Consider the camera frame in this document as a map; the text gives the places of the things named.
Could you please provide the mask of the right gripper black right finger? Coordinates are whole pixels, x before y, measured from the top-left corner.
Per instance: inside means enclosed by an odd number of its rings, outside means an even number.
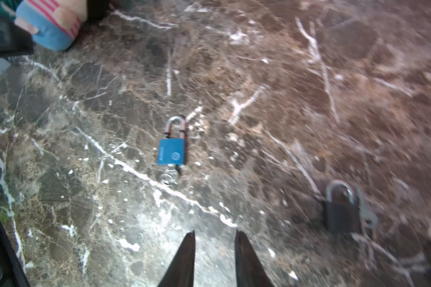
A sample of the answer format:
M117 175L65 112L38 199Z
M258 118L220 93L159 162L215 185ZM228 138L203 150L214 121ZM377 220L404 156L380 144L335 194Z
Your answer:
M235 236L235 270L237 287L273 287L246 233Z

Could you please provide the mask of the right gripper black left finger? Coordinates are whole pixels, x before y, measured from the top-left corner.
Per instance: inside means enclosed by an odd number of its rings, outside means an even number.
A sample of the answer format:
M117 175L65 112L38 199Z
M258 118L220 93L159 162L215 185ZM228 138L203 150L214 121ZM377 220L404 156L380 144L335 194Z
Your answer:
M193 287L195 269L195 232L185 235L158 287Z

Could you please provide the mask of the black padlock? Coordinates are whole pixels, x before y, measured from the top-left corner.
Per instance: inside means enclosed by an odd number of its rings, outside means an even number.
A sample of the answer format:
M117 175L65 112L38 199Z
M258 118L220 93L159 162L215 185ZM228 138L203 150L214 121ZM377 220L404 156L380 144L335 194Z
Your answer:
M342 180L334 180L326 187L324 219L327 231L357 233L366 240L372 240L379 223L378 216L367 206L363 191Z

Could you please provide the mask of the blue padlock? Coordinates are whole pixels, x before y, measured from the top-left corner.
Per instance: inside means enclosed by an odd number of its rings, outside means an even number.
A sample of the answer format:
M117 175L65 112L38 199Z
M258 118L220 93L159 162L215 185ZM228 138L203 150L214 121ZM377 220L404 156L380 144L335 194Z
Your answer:
M171 137L172 124L178 121L180 124L177 138ZM179 166L185 164L186 155L186 120L181 116L172 116L165 124L164 138L159 141L158 159L159 166L166 166L160 176L160 182L171 185L177 182Z

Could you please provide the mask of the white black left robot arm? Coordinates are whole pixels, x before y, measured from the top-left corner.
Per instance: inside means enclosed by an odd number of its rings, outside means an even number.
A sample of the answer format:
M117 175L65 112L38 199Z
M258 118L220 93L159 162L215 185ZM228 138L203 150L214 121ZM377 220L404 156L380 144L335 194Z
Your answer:
M0 57L27 56L33 53L31 34L0 14Z

